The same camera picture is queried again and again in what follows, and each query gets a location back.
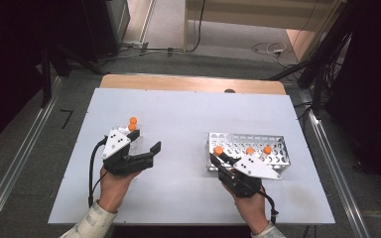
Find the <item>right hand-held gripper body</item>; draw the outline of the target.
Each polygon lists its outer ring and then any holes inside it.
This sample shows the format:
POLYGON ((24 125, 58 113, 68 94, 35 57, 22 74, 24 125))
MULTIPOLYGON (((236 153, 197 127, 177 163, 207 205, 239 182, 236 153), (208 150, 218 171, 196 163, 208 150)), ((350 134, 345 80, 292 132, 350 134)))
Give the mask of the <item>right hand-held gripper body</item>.
POLYGON ((268 167, 256 156, 245 155, 231 166, 220 159, 225 166, 224 171, 218 171, 219 180, 241 198, 250 198, 262 187, 262 179, 281 179, 281 175, 268 167))

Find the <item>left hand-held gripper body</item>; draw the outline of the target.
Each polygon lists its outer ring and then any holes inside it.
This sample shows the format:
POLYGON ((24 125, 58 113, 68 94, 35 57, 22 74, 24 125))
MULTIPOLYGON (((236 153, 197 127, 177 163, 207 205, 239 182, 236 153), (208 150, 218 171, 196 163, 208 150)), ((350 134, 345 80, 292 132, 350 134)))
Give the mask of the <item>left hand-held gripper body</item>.
POLYGON ((155 148, 144 154, 129 154, 131 143, 139 137, 139 130, 125 135, 118 129, 112 129, 103 150, 103 167, 115 176, 127 176, 151 168, 155 148))

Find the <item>clear plastic tube rack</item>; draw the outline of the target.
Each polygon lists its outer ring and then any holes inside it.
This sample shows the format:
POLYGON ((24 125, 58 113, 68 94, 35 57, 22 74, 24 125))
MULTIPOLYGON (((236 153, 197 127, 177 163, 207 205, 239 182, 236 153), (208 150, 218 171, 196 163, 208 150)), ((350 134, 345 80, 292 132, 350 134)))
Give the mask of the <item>clear plastic tube rack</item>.
POLYGON ((130 133, 128 130, 128 125, 117 124, 110 130, 104 149, 107 157, 114 155, 138 155, 141 152, 141 136, 134 142, 130 143, 127 138, 127 135, 130 133))

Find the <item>perforated metal tube rack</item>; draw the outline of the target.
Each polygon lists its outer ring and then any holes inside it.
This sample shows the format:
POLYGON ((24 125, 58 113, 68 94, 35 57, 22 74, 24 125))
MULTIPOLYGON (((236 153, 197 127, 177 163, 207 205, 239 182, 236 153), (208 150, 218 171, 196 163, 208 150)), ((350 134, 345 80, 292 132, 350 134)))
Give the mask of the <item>perforated metal tube rack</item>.
POLYGON ((277 174, 276 179, 291 165, 283 136, 211 132, 207 146, 210 153, 223 152, 234 160, 254 156, 255 164, 262 162, 277 174))

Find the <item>person's right hand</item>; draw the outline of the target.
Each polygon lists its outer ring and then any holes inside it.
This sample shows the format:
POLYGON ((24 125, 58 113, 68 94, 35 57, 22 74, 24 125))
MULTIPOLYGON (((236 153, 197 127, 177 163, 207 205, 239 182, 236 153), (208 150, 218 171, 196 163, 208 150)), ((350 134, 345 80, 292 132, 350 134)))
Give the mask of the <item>person's right hand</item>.
POLYGON ((265 214, 265 197, 259 193, 250 198, 237 197, 226 185, 224 188, 230 193, 237 210, 246 222, 253 235, 261 234, 269 225, 265 214))

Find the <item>person's left hand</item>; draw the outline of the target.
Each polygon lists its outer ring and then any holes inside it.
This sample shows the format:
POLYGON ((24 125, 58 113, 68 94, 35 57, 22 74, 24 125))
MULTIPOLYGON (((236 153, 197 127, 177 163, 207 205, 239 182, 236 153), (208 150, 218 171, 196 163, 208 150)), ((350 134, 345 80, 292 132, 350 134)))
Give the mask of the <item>person's left hand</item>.
POLYGON ((100 170, 100 197, 97 201, 100 207, 110 213, 116 213, 123 202, 131 181, 139 172, 128 176, 115 176, 105 168, 100 170))

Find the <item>grey power strip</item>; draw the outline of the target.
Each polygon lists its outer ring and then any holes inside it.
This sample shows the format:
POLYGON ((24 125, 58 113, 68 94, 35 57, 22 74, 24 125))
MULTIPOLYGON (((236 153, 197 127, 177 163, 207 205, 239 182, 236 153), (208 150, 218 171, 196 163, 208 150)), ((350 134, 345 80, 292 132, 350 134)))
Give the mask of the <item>grey power strip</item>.
POLYGON ((148 42, 124 42, 121 44, 121 49, 125 50, 142 50, 145 51, 148 49, 148 42))

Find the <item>black metal stand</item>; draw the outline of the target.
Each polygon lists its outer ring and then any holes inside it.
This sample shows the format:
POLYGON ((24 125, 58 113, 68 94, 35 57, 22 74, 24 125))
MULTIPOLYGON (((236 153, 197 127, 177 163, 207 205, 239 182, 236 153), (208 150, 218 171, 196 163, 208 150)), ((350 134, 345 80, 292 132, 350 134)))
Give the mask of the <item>black metal stand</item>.
POLYGON ((105 75, 100 68, 93 65, 91 62, 76 54, 69 48, 61 44, 49 44, 46 43, 41 46, 41 67, 42 67, 42 79, 43 79, 43 100, 41 107, 47 106, 52 99, 52 86, 51 86, 51 67, 53 67, 58 75, 69 76, 70 67, 67 63, 67 59, 74 60, 80 65, 88 68, 92 72, 105 75))

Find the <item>grey cabinet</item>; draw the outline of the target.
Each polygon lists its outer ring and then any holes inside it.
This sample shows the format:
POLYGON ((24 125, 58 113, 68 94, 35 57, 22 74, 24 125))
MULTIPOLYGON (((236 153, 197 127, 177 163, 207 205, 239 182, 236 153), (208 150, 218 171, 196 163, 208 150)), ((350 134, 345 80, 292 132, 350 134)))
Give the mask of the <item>grey cabinet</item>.
POLYGON ((127 0, 105 0, 105 3, 115 42, 120 45, 130 22, 128 2, 127 0))

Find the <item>black curtain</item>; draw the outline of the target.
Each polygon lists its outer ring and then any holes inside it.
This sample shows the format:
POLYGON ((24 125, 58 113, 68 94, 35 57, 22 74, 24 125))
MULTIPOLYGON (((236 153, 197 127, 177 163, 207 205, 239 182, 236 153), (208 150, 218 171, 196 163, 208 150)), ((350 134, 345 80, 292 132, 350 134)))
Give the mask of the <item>black curtain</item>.
POLYGON ((97 61, 116 51, 105 0, 0 0, 0 134, 43 91, 41 46, 97 61))
POLYGON ((325 105, 356 141, 354 154, 381 177, 381 0, 358 0, 351 40, 325 105))

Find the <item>aluminium floor rail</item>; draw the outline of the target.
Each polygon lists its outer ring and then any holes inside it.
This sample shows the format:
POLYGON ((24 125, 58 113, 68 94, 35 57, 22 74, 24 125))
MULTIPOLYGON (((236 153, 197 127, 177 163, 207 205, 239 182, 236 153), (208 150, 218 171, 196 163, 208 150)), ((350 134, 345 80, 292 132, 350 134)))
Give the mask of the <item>aluminium floor rail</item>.
POLYGON ((25 136, 23 143, 17 151, 17 154, 13 158, 9 169, 5 173, 4 177, 0 181, 0 212, 3 209, 25 163, 28 161, 29 156, 41 135, 41 132, 59 98, 61 89, 63 87, 63 80, 60 76, 57 76, 52 84, 51 99, 46 106, 41 108, 25 136))
POLYGON ((355 238, 372 238, 321 121, 312 110, 308 116, 355 238))

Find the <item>light wooden frame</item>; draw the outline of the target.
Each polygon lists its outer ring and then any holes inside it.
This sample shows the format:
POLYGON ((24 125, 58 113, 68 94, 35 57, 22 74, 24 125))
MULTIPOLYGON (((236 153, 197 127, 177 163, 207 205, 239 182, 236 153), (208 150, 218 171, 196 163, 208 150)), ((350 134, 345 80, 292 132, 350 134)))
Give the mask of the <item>light wooden frame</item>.
POLYGON ((185 22, 197 20, 286 29, 295 54, 305 58, 333 25, 344 0, 185 0, 185 22))

